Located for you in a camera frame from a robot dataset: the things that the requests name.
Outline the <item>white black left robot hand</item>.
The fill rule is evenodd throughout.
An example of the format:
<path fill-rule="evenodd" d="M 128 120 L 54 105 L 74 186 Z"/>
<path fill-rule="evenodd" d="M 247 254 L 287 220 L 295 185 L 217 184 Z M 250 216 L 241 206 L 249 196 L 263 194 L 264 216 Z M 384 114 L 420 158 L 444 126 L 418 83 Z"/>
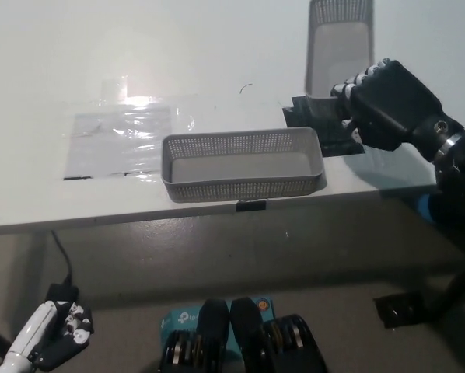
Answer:
<path fill-rule="evenodd" d="M 85 350 L 92 334 L 93 318 L 88 308 L 48 300 L 12 342 L 0 372 L 51 372 Z"/>

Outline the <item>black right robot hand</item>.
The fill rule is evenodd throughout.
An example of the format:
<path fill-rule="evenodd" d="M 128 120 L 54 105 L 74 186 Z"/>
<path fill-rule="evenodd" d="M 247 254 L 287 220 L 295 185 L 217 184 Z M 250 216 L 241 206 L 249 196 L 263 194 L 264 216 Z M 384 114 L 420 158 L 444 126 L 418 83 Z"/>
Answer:
<path fill-rule="evenodd" d="M 385 58 L 355 77 L 336 84 L 336 115 L 358 132 L 363 145 L 392 152 L 414 146 L 432 162 L 449 141 L 465 135 L 446 115 L 439 99 L 399 61 Z"/>

